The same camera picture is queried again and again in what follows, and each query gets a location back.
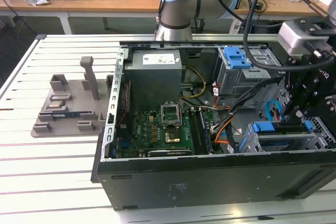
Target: gray floor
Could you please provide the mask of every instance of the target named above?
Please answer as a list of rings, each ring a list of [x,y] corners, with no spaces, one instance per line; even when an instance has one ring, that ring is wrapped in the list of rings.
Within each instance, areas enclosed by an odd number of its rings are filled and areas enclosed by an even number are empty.
[[[5,27],[0,31],[0,87],[35,38],[19,18],[16,17],[15,22],[15,28]],[[204,33],[229,32],[228,20],[205,22]],[[26,23],[37,34],[64,34],[56,17],[27,17]],[[110,29],[105,30],[102,18],[70,18],[74,34],[152,34],[156,27],[154,18],[108,18],[108,23]]]

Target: white sticker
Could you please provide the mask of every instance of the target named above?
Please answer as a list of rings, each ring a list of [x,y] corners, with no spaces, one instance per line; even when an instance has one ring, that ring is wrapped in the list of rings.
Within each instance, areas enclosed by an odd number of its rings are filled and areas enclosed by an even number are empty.
[[[242,135],[243,131],[241,129],[237,129],[237,135]]]
[[[231,145],[227,145],[227,150],[232,154],[233,152],[235,152],[235,150],[231,147]]]
[[[174,54],[146,54],[143,55],[144,65],[175,64]]]
[[[218,88],[214,88],[214,96],[218,96],[218,92],[219,92],[219,89]]]

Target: slotted table surface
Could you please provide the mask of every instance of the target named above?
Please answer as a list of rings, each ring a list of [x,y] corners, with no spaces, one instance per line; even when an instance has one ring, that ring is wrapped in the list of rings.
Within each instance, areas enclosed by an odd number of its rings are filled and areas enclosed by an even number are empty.
[[[113,74],[119,41],[135,38],[152,39],[146,35],[55,35],[32,43],[0,89],[0,223],[172,223],[204,216],[254,216],[255,220],[258,215],[283,214],[295,214],[291,223],[301,218],[304,223],[324,223],[322,214],[324,220],[336,219],[335,182],[305,200],[114,212],[101,185],[90,181],[97,136],[30,136],[53,74],[82,80],[80,58],[93,56],[97,79],[105,79]]]

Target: wooden desk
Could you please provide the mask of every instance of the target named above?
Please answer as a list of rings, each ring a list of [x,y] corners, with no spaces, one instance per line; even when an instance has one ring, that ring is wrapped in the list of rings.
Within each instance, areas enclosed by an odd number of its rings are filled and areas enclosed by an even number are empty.
[[[309,8],[309,6],[300,1],[298,3],[291,3],[289,0],[265,0],[267,3],[267,9],[261,15],[261,19],[292,19],[293,17],[302,16],[314,16],[316,13]],[[328,6],[315,1],[324,10],[328,10]],[[235,10],[235,13],[246,15],[248,13],[249,6],[247,0],[241,0],[240,7]]]
[[[267,9],[260,19],[290,20],[312,16],[315,13],[304,3],[289,0],[265,0]],[[29,6],[23,0],[8,0],[12,8],[21,16],[56,16],[60,18],[65,34],[72,34],[68,17],[102,17],[104,28],[108,28],[106,17],[152,17],[157,14],[159,0],[50,0],[50,4]],[[248,2],[242,0],[235,12],[241,17],[248,13]],[[13,16],[13,12],[0,0],[0,15]]]
[[[160,0],[65,0],[61,10],[69,12],[156,13]]]

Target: circuit board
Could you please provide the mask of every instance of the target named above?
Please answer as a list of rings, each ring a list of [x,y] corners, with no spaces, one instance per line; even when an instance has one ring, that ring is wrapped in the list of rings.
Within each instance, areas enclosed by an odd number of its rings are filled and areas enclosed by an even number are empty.
[[[214,124],[212,112],[203,111],[207,129]],[[130,141],[119,143],[119,158],[143,157],[142,151],[150,150],[189,150],[195,155],[193,139],[188,117],[188,110],[179,114],[182,122],[180,128],[164,127],[161,111],[135,111],[133,116],[132,136]],[[176,120],[176,111],[165,111],[165,120]]]

